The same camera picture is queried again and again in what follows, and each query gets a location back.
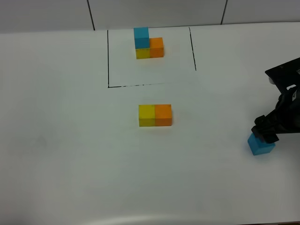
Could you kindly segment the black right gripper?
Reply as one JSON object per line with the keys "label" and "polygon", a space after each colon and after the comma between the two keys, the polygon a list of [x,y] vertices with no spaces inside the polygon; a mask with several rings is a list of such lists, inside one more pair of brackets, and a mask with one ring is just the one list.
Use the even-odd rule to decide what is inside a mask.
{"label": "black right gripper", "polygon": [[267,144],[279,141],[276,134],[299,133],[300,90],[289,89],[282,93],[275,109],[266,116],[256,118],[251,131],[256,138]]}

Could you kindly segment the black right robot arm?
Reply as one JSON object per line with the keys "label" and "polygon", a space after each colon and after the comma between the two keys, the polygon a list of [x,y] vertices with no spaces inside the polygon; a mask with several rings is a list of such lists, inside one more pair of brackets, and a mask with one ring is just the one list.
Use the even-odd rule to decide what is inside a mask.
{"label": "black right robot arm", "polygon": [[278,134],[300,132],[300,59],[265,71],[279,89],[275,109],[255,119],[252,132],[262,142],[271,144],[279,140]]}

